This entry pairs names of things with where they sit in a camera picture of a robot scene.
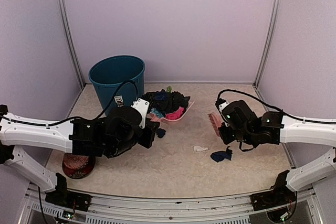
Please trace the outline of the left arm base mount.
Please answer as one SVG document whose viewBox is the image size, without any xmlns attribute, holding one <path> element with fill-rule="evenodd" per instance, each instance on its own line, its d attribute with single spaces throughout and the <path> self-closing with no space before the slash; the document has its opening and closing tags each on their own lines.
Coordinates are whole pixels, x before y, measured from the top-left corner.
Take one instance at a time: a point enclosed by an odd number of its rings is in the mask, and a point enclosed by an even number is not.
<svg viewBox="0 0 336 224">
<path fill-rule="evenodd" d="M 68 190 L 66 178 L 60 173 L 56 173 L 56 177 L 55 190 L 46 193 L 45 201 L 57 206 L 87 212 L 91 203 L 91 196 Z"/>
</svg>

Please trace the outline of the pink plastic hand brush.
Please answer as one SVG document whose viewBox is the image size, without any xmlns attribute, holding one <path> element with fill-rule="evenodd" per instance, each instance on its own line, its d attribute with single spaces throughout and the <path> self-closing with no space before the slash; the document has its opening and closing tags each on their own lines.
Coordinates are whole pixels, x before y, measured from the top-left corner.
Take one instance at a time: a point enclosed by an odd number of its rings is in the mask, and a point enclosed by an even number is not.
<svg viewBox="0 0 336 224">
<path fill-rule="evenodd" d="M 220 137 L 219 128 L 222 126 L 222 119 L 217 113 L 210 113 L 207 115 L 212 127 L 218 137 Z"/>
</svg>

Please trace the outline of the pink plastic dustpan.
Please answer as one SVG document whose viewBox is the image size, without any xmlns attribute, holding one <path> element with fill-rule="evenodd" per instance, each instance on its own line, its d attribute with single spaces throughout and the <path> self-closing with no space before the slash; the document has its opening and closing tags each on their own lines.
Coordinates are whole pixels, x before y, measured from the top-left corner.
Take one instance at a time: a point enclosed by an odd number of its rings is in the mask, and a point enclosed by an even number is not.
<svg viewBox="0 0 336 224">
<path fill-rule="evenodd" d="M 165 123 L 165 124 L 168 124 L 168 125 L 175 125 L 177 124 L 178 122 L 182 121 L 182 119 L 186 116 L 186 114 L 188 113 L 188 111 L 190 110 L 190 108 L 194 105 L 195 101 L 191 101 L 189 102 L 189 105 L 188 107 L 184 110 L 184 113 L 178 118 L 178 119 L 175 119 L 175 120 L 171 120 L 171 119 L 167 119 L 167 118 L 159 118 L 157 117 L 154 113 L 150 112 L 147 117 L 149 119 L 151 119 L 152 122 L 159 122 L 159 123 Z"/>
</svg>

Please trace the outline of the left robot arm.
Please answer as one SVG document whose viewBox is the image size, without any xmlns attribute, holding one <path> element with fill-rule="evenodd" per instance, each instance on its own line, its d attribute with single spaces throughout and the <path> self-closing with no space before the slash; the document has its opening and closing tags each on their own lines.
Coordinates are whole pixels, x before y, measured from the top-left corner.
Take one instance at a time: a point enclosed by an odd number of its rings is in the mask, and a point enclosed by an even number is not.
<svg viewBox="0 0 336 224">
<path fill-rule="evenodd" d="M 146 107 L 113 108 L 108 116 L 88 120 L 74 116 L 54 122 L 9 113 L 1 105 L 1 163 L 12 166 L 36 184 L 40 190 L 53 195 L 66 206 L 73 201 L 66 178 L 42 167 L 27 155 L 22 146 L 42 147 L 79 156 L 114 158 L 136 144 L 150 148 L 158 122 L 146 116 Z"/>
</svg>

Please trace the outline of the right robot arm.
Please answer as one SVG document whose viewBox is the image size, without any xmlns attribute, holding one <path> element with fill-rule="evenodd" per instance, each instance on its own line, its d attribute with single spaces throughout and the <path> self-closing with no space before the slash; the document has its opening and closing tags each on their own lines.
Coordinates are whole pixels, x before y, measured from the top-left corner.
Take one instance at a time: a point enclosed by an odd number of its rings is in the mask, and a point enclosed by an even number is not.
<svg viewBox="0 0 336 224">
<path fill-rule="evenodd" d="M 255 149 L 262 144 L 307 143 L 329 146 L 319 158 L 295 169 L 280 173 L 274 189 L 269 192 L 273 205 L 281 204 L 289 196 L 308 184 L 335 174 L 335 121 L 318 122 L 314 119 L 285 115 L 281 110 L 268 111 L 258 117 L 243 100 L 215 103 L 223 122 L 218 133 L 224 144 L 233 141 Z"/>
</svg>

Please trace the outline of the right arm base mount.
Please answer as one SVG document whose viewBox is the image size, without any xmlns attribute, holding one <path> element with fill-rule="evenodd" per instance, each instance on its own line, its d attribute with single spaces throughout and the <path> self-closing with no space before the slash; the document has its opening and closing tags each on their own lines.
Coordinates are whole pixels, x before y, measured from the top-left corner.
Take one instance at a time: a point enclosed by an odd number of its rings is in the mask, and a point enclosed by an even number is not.
<svg viewBox="0 0 336 224">
<path fill-rule="evenodd" d="M 288 173 L 289 170 L 281 172 L 269 191 L 255 193 L 250 196 L 254 211 L 282 206 L 297 199 L 296 193 L 287 187 L 286 178 Z"/>
</svg>

